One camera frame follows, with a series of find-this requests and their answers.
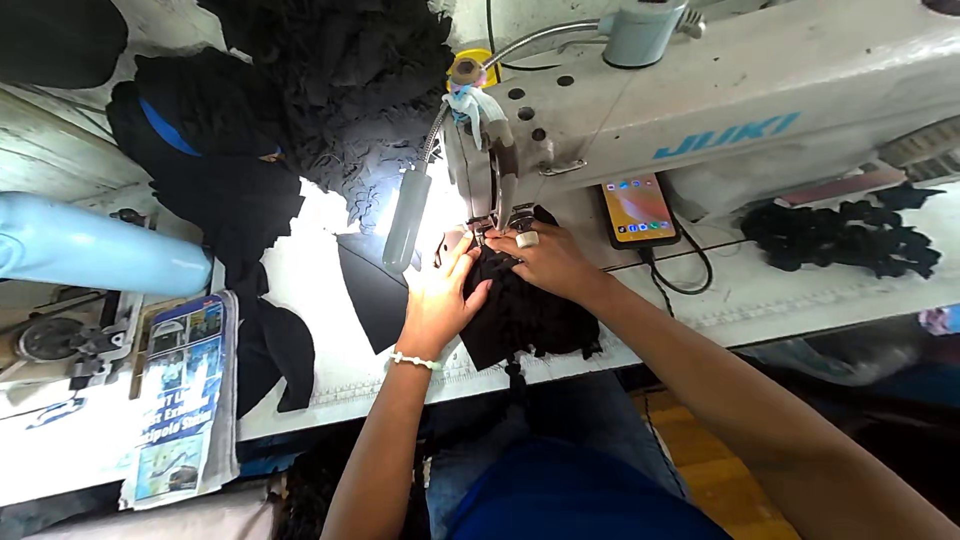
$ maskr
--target black fabric scrap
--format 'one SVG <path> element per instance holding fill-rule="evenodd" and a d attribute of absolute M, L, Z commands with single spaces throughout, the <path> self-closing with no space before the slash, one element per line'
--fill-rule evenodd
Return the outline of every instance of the black fabric scrap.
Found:
<path fill-rule="evenodd" d="M 809 262 L 837 263 L 868 268 L 878 278 L 913 270 L 929 279 L 941 255 L 898 214 L 866 201 L 842 203 L 839 211 L 770 204 L 748 213 L 740 230 L 766 252 L 768 264 L 785 272 Z"/>
<path fill-rule="evenodd" d="M 306 407 L 313 387 L 310 330 L 292 312 L 259 298 L 269 290 L 259 260 L 278 236 L 290 234 L 303 202 L 300 180 L 253 157 L 184 154 L 156 134 L 139 97 L 136 83 L 113 89 L 107 117 L 117 145 L 153 177 L 160 203 L 204 232 L 204 244 L 227 268 L 227 288 L 240 301 L 237 416 L 280 375 L 287 380 L 281 410 Z"/>
<path fill-rule="evenodd" d="M 375 234 L 337 236 L 347 293 L 377 354 L 400 338 L 407 312 L 407 282 L 383 266 L 385 242 L 386 238 Z"/>
<path fill-rule="evenodd" d="M 910 182 L 904 182 L 894 187 L 873 191 L 871 195 L 875 196 L 884 208 L 889 210 L 918 209 L 924 205 L 926 199 L 940 193 L 946 193 L 940 189 L 918 189 Z"/>
<path fill-rule="evenodd" d="M 282 91 L 287 164 L 347 198 L 350 222 L 375 225 L 355 205 L 398 184 L 415 160 L 453 62 L 450 19 L 425 0 L 200 0 L 227 45 L 250 54 Z"/>
<path fill-rule="evenodd" d="M 198 153 L 261 157 L 280 149 L 279 95 L 253 66 L 212 47 L 135 61 L 140 96 Z"/>
<path fill-rule="evenodd" d="M 534 209 L 537 219 L 557 225 L 549 212 Z M 586 309 L 525 282 L 511 268 L 516 260 L 484 246 L 464 285 L 467 298 L 480 282 L 492 279 L 487 302 L 460 332 L 477 370 L 501 360 L 513 360 L 519 351 L 566 355 L 580 350 L 584 359 L 600 353 L 600 327 Z"/>
<path fill-rule="evenodd" d="M 53 88 L 106 83 L 127 48 L 110 0 L 0 0 L 0 81 Z"/>

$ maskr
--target ring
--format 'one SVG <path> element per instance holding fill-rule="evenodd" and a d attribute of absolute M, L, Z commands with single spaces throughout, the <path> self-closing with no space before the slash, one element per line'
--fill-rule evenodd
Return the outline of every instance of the ring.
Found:
<path fill-rule="evenodd" d="M 527 231 L 516 236 L 516 246 L 520 249 L 532 248 L 540 244 L 540 237 L 536 231 Z"/>

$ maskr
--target smartphone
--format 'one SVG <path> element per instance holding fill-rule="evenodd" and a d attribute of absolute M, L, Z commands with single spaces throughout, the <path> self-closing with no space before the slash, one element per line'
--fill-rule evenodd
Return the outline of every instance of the smartphone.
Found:
<path fill-rule="evenodd" d="M 613 248 L 635 250 L 680 241 L 677 220 L 656 174 L 600 184 L 597 189 Z"/>

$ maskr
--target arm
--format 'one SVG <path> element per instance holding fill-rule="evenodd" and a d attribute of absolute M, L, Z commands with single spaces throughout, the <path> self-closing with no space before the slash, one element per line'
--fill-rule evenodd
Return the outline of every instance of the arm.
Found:
<path fill-rule="evenodd" d="M 960 538 L 960 528 L 803 401 L 591 266 L 567 231 L 534 229 L 537 247 L 488 244 L 524 260 L 514 267 L 524 280 L 582 305 L 643 358 L 802 537 Z"/>
<path fill-rule="evenodd" d="M 468 252 L 465 236 L 439 270 L 408 274 L 407 318 L 395 350 L 435 361 L 487 300 L 482 282 L 464 301 L 464 280 L 480 250 Z M 324 522 L 323 539 L 397 538 L 406 517 L 414 449 L 430 370 L 410 362 L 390 363 L 387 377 L 347 462 Z"/>

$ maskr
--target blue shirt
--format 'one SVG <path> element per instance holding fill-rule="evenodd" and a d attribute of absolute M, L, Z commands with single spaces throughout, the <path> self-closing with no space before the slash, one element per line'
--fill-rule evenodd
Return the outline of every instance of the blue shirt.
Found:
<path fill-rule="evenodd" d="M 695 506 L 623 461 L 547 440 L 496 462 L 470 488 L 447 530 L 450 540 L 730 539 Z"/>

